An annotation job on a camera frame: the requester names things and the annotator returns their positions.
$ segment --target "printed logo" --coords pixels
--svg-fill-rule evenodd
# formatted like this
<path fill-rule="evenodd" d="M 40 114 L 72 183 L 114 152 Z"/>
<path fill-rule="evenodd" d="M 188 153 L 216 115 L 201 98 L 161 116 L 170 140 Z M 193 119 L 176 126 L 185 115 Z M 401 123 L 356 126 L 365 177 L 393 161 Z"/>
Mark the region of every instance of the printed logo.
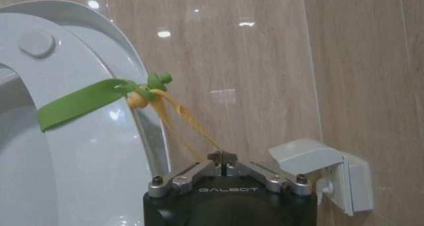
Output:
<path fill-rule="evenodd" d="M 198 192 L 201 193 L 232 193 L 232 192 L 257 192 L 258 188 L 252 187 L 252 188 L 228 188 L 228 189 L 221 189 L 221 188 L 200 188 Z"/>

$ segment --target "metal bracket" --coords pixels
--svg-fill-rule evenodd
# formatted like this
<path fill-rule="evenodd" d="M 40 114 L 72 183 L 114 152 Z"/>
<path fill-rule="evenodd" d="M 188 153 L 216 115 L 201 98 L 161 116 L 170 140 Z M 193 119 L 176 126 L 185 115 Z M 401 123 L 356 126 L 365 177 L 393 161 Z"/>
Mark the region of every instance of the metal bracket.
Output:
<path fill-rule="evenodd" d="M 176 170 L 164 177 L 154 176 L 148 184 L 148 195 L 150 197 L 162 197 L 169 189 L 177 188 L 184 194 L 192 190 L 192 185 L 204 175 L 220 175 L 220 165 L 208 160 L 201 163 L 194 163 L 184 169 Z"/>
<path fill-rule="evenodd" d="M 214 162 L 208 160 L 196 165 L 189 171 L 172 179 L 172 186 L 180 190 L 180 194 L 190 192 L 193 184 L 206 172 L 214 169 Z"/>

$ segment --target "white plug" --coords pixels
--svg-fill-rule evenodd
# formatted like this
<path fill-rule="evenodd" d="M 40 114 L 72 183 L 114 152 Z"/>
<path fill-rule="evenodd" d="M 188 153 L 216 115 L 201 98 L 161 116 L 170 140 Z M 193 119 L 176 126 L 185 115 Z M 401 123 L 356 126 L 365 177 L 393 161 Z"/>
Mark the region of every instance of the white plug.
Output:
<path fill-rule="evenodd" d="M 320 205 L 322 201 L 322 194 L 332 195 L 333 193 L 332 181 L 328 177 L 317 180 L 316 193 L 317 193 L 317 205 Z"/>

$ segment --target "green knot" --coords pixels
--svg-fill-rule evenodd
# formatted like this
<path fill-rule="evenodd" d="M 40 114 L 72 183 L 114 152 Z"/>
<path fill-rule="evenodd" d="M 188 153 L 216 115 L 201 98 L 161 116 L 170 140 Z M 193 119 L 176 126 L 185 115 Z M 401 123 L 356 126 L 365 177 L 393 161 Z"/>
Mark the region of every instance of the green knot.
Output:
<path fill-rule="evenodd" d="M 165 72 L 162 75 L 157 75 L 156 73 L 152 73 L 146 77 L 146 87 L 149 89 L 160 89 L 161 91 L 166 91 L 166 83 L 170 83 L 172 76 L 168 72 Z"/>

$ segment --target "toilet lid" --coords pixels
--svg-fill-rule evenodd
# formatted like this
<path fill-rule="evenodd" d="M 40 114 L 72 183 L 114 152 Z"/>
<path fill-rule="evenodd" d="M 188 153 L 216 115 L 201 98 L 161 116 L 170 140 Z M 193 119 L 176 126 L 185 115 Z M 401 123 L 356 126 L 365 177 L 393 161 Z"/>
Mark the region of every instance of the toilet lid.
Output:
<path fill-rule="evenodd" d="M 2 8 L 0 33 L 0 64 L 18 74 L 37 109 L 106 78 L 146 82 L 122 33 L 76 3 L 48 0 Z M 121 98 L 45 133 L 60 226 L 142 225 L 150 168 L 166 173 L 169 156 L 166 146 L 146 148 L 134 114 Z M 160 126 L 157 116 L 144 114 Z"/>

